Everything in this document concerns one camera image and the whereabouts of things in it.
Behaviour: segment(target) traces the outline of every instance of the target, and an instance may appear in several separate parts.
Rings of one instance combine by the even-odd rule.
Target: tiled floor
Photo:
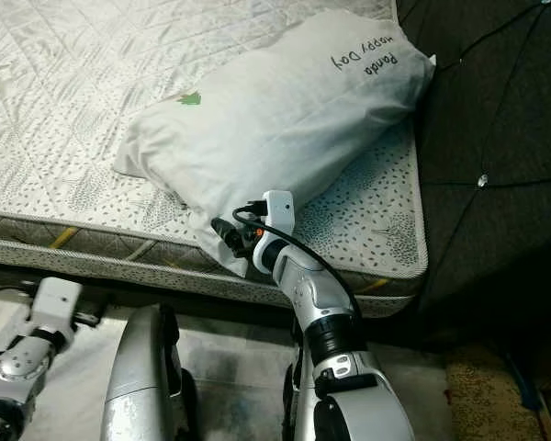
[[[0,348],[25,309],[0,301]],[[81,328],[73,347],[56,358],[35,418],[21,438],[97,440],[107,380],[130,310],[109,312],[97,330]],[[182,366],[198,387],[206,440],[278,440],[281,389],[293,350],[285,330],[180,316]],[[438,356],[371,345],[421,441],[454,439]]]

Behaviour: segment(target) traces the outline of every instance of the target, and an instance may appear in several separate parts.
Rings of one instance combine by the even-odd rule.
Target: pillow
[[[114,168],[176,192],[200,247],[244,276],[210,221],[271,189],[300,209],[414,109],[433,68],[395,22],[326,11],[145,109]]]

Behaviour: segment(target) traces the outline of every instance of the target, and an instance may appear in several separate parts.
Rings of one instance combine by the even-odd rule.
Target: quilted mattress cover
[[[0,263],[287,306],[197,248],[179,198],[111,165],[144,108],[333,7],[396,19],[392,0],[0,1]],[[365,316],[408,304],[427,266],[410,123],[297,220]]]

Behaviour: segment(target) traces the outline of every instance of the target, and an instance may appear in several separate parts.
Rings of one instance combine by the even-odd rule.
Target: white plastic part
[[[65,337],[66,349],[73,342],[72,317],[82,285],[57,277],[40,281],[33,303],[31,321],[35,326],[59,331]]]
[[[267,203],[267,216],[265,216],[264,224],[268,227],[277,228],[285,234],[292,234],[295,222],[292,193],[270,190],[264,193],[263,198]],[[253,251],[253,264],[264,274],[270,273],[269,269],[262,263],[265,248],[277,239],[279,237],[276,234],[266,231]]]

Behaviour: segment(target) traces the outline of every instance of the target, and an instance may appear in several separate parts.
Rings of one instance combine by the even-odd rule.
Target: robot
[[[296,316],[298,356],[284,384],[283,440],[414,439],[396,393],[367,350],[351,291],[325,260],[290,236],[292,195],[265,192],[232,216],[242,229],[216,218],[214,230],[236,257],[272,275]],[[0,441],[21,437],[51,361],[72,344],[76,324],[97,324],[75,310],[80,292],[73,282],[43,279],[28,331],[0,356]],[[178,338],[168,307],[131,315],[108,384],[101,441],[199,439],[195,385],[180,366]]]

